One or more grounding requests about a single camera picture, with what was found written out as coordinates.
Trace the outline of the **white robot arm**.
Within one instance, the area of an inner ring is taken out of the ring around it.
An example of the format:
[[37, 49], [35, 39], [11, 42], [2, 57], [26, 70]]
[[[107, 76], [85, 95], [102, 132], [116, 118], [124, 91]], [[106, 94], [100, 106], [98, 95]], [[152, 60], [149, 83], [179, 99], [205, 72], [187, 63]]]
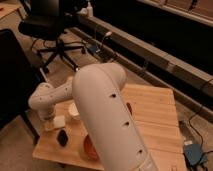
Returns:
[[120, 65], [91, 64], [57, 88], [39, 84], [28, 104], [47, 120], [73, 100], [105, 171], [159, 171], [121, 95], [125, 83]]

